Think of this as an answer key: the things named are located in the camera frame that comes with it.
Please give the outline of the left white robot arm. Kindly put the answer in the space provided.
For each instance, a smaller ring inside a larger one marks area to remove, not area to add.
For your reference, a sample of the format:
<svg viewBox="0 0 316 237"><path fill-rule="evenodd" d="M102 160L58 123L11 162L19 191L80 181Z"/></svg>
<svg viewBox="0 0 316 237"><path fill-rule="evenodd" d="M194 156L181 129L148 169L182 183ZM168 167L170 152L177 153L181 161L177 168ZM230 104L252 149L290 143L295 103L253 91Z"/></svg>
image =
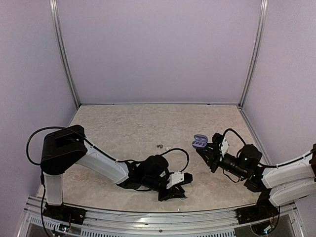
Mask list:
<svg viewBox="0 0 316 237"><path fill-rule="evenodd" d="M184 170L169 171L164 155L149 156L144 161L118 160L88 141L82 126L56 127L44 138L40 167L49 210L60 220L69 215L69 208L63 204L63 174L74 164L107 177L121 188L155 191L159 201L184 198L183 185L193 180Z"/></svg>

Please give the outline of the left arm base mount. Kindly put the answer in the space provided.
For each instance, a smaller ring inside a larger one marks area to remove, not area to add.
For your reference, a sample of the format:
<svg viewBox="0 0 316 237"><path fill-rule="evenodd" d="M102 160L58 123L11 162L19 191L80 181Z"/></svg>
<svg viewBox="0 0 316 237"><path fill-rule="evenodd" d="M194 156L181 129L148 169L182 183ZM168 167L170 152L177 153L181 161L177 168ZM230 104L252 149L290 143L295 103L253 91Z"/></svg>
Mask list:
<svg viewBox="0 0 316 237"><path fill-rule="evenodd" d="M82 225L85 219L86 210L83 208L68 205L49 205L46 204L43 215L55 220L67 222L69 224Z"/></svg>

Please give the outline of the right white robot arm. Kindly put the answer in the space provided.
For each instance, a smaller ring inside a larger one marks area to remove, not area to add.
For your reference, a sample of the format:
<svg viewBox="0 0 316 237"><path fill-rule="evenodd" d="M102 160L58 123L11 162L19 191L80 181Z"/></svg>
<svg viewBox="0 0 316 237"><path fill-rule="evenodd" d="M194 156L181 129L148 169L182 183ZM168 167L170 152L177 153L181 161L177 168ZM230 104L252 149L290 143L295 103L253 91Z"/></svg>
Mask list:
<svg viewBox="0 0 316 237"><path fill-rule="evenodd" d="M236 176L253 193L261 193L262 201L253 207L252 214L263 219L272 210L287 202L316 192L316 149L299 158L276 165L260 163L262 153L252 144L244 145L237 156L228 153L227 142L206 143L193 141L192 146L204 162L215 172Z"/></svg>

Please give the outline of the purple earbud charging case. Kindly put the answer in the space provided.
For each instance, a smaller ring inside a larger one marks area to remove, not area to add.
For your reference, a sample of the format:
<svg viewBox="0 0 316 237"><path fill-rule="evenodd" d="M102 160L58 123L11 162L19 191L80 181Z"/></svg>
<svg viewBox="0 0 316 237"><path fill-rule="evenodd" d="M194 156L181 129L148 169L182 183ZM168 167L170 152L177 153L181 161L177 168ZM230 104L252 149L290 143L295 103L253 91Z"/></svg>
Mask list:
<svg viewBox="0 0 316 237"><path fill-rule="evenodd" d="M208 138L205 135L202 134L196 134L194 135L194 140L192 142L192 146L195 149L205 148L208 143Z"/></svg>

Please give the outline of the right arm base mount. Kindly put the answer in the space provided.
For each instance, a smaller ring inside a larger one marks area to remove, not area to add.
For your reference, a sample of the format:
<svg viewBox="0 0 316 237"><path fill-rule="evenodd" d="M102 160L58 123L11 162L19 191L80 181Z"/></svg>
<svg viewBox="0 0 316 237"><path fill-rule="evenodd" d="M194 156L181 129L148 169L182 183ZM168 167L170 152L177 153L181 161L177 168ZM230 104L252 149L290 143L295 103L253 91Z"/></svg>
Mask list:
<svg viewBox="0 0 316 237"><path fill-rule="evenodd" d="M279 214L278 206L274 206L270 201L271 189L262 191L256 204L236 209L239 224L256 222L270 218Z"/></svg>

